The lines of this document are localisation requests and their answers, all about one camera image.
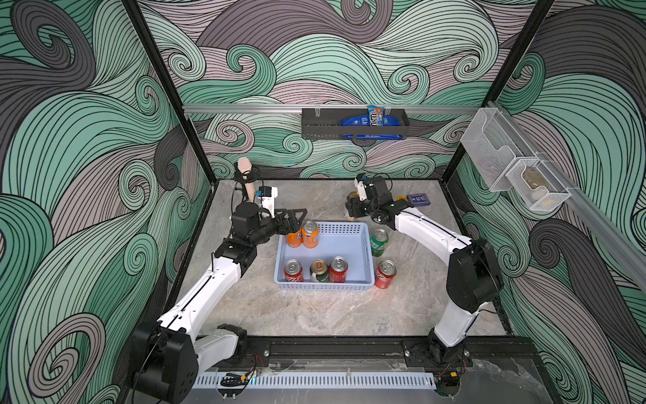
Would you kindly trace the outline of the red cola can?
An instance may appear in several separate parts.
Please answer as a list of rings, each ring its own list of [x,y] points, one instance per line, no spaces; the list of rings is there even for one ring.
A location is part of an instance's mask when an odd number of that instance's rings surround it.
[[[284,275],[287,282],[303,282],[303,268],[296,259],[291,259],[285,263]]]
[[[389,259],[382,260],[375,269],[374,285],[382,290],[388,289],[396,274],[397,269],[395,263]]]
[[[332,283],[345,283],[348,272],[348,261],[343,257],[334,257],[329,262],[329,281]]]

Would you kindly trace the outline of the orange Fanta can far left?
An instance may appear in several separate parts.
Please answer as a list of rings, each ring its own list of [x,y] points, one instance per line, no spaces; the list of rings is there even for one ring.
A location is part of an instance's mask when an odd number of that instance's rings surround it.
[[[302,245],[302,232],[297,230],[296,232],[291,232],[286,236],[286,242],[289,247],[298,248]]]

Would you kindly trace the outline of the blue playing card box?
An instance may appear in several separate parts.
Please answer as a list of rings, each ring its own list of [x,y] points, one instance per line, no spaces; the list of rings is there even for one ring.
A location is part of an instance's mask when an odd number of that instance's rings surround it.
[[[410,194],[406,198],[415,207],[429,206],[431,204],[427,194]]]

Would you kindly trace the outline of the orange fanta can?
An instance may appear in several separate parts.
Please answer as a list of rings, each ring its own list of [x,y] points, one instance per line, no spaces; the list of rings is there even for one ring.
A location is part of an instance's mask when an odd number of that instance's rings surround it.
[[[302,245],[302,232],[297,230],[296,232],[291,232],[286,236],[286,242],[289,247],[298,248]]]
[[[307,248],[313,249],[319,243],[319,226],[314,221],[306,221],[301,228],[302,242]]]

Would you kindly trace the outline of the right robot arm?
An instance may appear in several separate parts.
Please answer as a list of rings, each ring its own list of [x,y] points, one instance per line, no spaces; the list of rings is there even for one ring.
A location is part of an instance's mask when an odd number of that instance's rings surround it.
[[[464,340],[485,306],[503,289],[494,247],[484,240],[453,232],[424,215],[407,200],[395,200],[386,180],[361,173],[354,180],[358,195],[346,201],[348,215],[411,237],[447,264],[448,303],[430,331],[428,352],[436,364],[449,363],[464,353]]]

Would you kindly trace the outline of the small clear wall bin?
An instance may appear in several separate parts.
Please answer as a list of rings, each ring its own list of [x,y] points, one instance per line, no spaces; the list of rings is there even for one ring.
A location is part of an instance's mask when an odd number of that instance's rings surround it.
[[[557,176],[538,158],[518,158],[506,178],[528,209],[552,212],[571,196]]]

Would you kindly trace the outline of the beige microphone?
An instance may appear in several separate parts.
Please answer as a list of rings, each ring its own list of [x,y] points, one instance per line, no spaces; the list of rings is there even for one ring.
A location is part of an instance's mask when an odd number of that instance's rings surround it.
[[[237,162],[237,167],[242,175],[245,190],[247,192],[247,198],[250,200],[250,202],[254,202],[256,190],[254,180],[252,179],[252,163],[248,158],[240,158]]]

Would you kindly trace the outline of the green gold-top can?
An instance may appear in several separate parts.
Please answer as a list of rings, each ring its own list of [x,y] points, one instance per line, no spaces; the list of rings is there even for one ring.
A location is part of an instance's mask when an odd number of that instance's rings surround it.
[[[310,278],[312,282],[327,283],[329,279],[329,267],[325,260],[316,259],[310,267]]]
[[[346,209],[345,217],[350,222],[356,221],[356,217],[353,215],[353,212],[354,212],[353,202],[355,199],[359,199],[358,193],[356,191],[353,191],[348,195],[345,202],[345,209]]]

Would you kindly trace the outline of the black wall shelf tray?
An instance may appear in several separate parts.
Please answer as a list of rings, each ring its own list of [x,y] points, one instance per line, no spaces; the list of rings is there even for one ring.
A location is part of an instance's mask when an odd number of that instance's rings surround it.
[[[341,109],[302,109],[301,134],[307,140],[356,140],[344,139],[342,135],[353,134],[399,134],[405,139],[410,129],[410,120],[403,109],[388,109],[386,114],[391,114],[400,120],[400,126],[358,126],[342,127],[339,122],[346,118],[368,113],[366,108],[341,108]]]

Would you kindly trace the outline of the green gold-top can back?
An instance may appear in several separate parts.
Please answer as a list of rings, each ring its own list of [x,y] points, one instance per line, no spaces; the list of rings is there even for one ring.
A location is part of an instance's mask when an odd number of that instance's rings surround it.
[[[356,221],[356,217],[353,215],[353,212],[354,212],[353,202],[355,199],[359,199],[358,193],[356,191],[353,191],[348,195],[345,202],[345,209],[346,209],[345,217],[350,222]]]

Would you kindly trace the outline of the light blue plastic basket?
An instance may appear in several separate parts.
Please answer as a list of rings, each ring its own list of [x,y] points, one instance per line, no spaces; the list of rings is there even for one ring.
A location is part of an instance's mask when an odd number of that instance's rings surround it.
[[[368,225],[317,222],[318,244],[291,247],[279,238],[274,282],[284,290],[366,291],[375,272]]]

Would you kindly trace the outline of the large clear wall bin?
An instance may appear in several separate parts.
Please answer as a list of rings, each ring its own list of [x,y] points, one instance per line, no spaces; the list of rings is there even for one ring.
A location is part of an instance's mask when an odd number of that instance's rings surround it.
[[[521,152],[511,133],[511,126],[499,109],[482,108],[462,136],[464,150],[491,192],[512,188],[507,173]]]

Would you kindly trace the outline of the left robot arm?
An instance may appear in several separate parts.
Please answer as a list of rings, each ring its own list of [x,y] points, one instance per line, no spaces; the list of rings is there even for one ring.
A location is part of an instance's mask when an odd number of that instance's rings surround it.
[[[269,210],[249,201],[237,205],[230,232],[212,253],[201,278],[156,321],[142,323],[133,331],[129,360],[133,393],[180,403],[201,373],[244,353],[245,333],[240,328],[223,326],[205,337],[200,337],[200,330],[251,267],[258,246],[275,235],[297,232],[306,215],[305,209]]]

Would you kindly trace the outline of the green gold-top can front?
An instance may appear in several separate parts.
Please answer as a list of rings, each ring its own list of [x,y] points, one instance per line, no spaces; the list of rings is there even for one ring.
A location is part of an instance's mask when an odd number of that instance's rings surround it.
[[[329,279],[329,267],[325,260],[316,259],[310,267],[310,278],[312,282],[327,283]]]

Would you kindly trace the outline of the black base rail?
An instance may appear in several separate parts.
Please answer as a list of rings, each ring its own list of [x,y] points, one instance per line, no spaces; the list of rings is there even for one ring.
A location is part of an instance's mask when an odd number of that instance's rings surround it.
[[[471,365],[473,360],[532,358],[538,350],[529,338],[469,336],[441,353],[427,336],[405,337],[260,337],[242,343],[241,355],[260,357],[260,363],[286,364],[296,360],[402,360],[425,370]]]

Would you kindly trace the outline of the green Sprite can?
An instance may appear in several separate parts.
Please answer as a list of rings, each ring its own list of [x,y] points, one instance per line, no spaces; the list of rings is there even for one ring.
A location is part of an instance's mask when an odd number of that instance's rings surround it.
[[[383,229],[377,229],[370,234],[371,253],[374,257],[380,257],[385,252],[389,242],[388,233]]]

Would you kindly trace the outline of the blue snack packet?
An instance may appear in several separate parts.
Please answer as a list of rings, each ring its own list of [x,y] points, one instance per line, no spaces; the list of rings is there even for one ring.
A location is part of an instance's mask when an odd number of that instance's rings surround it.
[[[339,126],[342,127],[358,127],[358,126],[400,126],[400,120],[391,114],[384,114],[384,109],[381,107],[370,106],[368,107],[368,113],[346,118],[339,122]],[[345,134],[342,135],[344,139],[356,139],[356,140],[400,140],[404,136],[399,134],[363,134],[363,135],[353,135]]]

